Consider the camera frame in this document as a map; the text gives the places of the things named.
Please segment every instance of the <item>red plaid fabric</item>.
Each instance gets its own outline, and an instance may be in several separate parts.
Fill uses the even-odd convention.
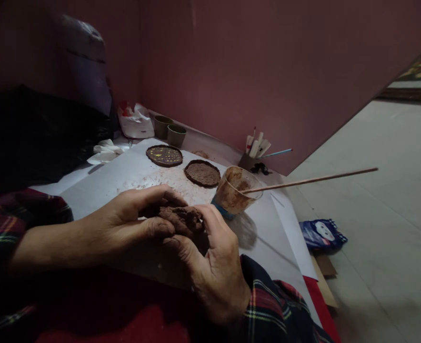
[[[332,342],[314,323],[306,302],[294,287],[283,281],[273,281],[248,256],[241,256],[241,265],[252,290],[243,323],[247,342]]]
[[[60,197],[33,190],[0,195],[0,268],[27,229],[69,221],[72,221],[72,212]],[[34,305],[27,305],[11,313],[0,314],[0,328],[14,323],[34,309]]]

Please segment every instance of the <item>wooden brush handle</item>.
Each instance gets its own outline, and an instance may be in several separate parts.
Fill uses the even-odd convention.
[[[246,191],[241,191],[241,193],[247,194],[247,193],[260,192],[260,191],[268,191],[268,190],[277,189],[277,188],[298,186],[300,184],[313,183],[313,182],[318,182],[318,181],[323,181],[323,180],[337,179],[337,178],[344,177],[344,176],[363,174],[363,173],[367,173],[367,172],[371,172],[371,171],[375,172],[377,170],[379,170],[379,168],[361,169],[361,170],[346,172],[346,173],[342,173],[342,174],[322,176],[322,177],[318,177],[318,178],[307,179],[307,180],[296,181],[296,182],[290,182],[290,183],[284,183],[284,184],[280,184],[280,185],[266,186],[266,187],[260,187],[260,188],[252,188],[252,189],[249,189],[249,190],[246,190]]]

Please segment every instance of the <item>clear plastic cup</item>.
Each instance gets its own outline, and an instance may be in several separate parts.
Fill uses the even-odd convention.
[[[263,195],[263,191],[249,194],[243,194],[241,191],[262,186],[252,173],[231,166],[223,174],[211,203],[217,207],[223,217],[231,220]]]

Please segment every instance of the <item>clay disc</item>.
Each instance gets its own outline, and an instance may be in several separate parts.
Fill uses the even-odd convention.
[[[183,160],[181,151],[169,145],[154,145],[145,154],[153,163],[166,168],[182,164]]]
[[[193,160],[183,171],[191,182],[201,187],[213,188],[220,182],[220,171],[207,161]]]

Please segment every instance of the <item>green cup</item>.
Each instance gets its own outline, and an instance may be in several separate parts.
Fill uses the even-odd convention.
[[[175,124],[168,125],[168,144],[180,149],[186,134],[185,128]]]
[[[168,125],[174,123],[171,118],[164,116],[155,116],[155,137],[159,139],[166,139],[168,137]]]

